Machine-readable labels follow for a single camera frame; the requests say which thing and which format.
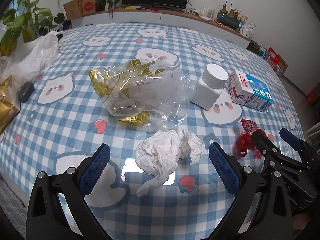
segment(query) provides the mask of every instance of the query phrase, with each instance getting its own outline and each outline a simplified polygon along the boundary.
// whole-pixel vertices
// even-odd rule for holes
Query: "white plastic bag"
[[[4,34],[7,31],[7,29],[8,29],[7,25],[4,25],[3,21],[0,21],[0,40],[4,36]]]
[[[256,25],[254,23],[245,23],[242,25],[240,33],[242,36],[252,39],[255,27]]]
[[[4,68],[0,83],[12,75],[15,85],[20,88],[50,68],[57,55],[58,38],[52,33],[20,44],[9,57],[0,58],[0,65]]]

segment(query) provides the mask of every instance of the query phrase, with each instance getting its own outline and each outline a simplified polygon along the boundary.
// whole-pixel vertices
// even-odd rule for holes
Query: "gray floor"
[[[305,133],[309,128],[320,121],[320,117],[317,116],[313,107],[307,104],[307,98],[302,91],[300,91],[285,77],[281,78],[281,82],[288,92],[288,95],[299,117],[303,133]]]

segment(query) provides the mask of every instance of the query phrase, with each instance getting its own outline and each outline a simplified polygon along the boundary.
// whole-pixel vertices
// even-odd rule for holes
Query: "wooden countertop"
[[[92,14],[87,14],[84,16],[89,16],[89,15],[95,15],[95,14],[100,14],[100,13],[108,13],[109,11],[102,11],[102,12],[96,12],[96,13],[92,13]],[[170,14],[170,15],[176,15],[176,16],[180,16],[180,17],[185,17],[185,18],[189,18],[189,19],[193,19],[196,21],[200,21],[200,22],[204,22],[213,26],[216,26],[218,28],[221,28],[227,32],[233,33],[247,41],[250,41],[250,39],[242,36],[239,32],[236,32],[235,30],[224,26],[224,25],[220,25],[219,23],[217,23],[216,21],[206,21],[203,19],[200,19],[198,16],[194,15],[194,14],[189,14],[187,12],[177,12],[177,11],[171,11],[171,10],[163,10],[163,9],[159,9],[158,11],[154,11],[154,10],[125,10],[124,7],[117,7],[116,9],[113,10],[113,12],[153,12],[153,13],[164,13],[164,14]]]

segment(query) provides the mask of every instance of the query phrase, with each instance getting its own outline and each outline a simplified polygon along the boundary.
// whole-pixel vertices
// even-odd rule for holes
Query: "red string bag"
[[[264,136],[267,136],[266,133],[259,128],[259,126],[248,119],[241,119],[241,124],[245,132],[243,132],[240,135],[238,145],[237,145],[237,151],[240,157],[245,157],[248,153],[248,150],[253,151],[253,156],[256,159],[261,159],[263,157],[262,153],[253,145],[251,141],[251,135],[254,131],[259,131]]]

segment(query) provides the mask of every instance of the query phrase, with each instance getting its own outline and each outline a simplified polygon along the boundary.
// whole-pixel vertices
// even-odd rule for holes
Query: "white box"
[[[272,97],[266,84],[249,74],[234,71],[234,76],[228,79],[232,101],[264,112],[272,105]]]

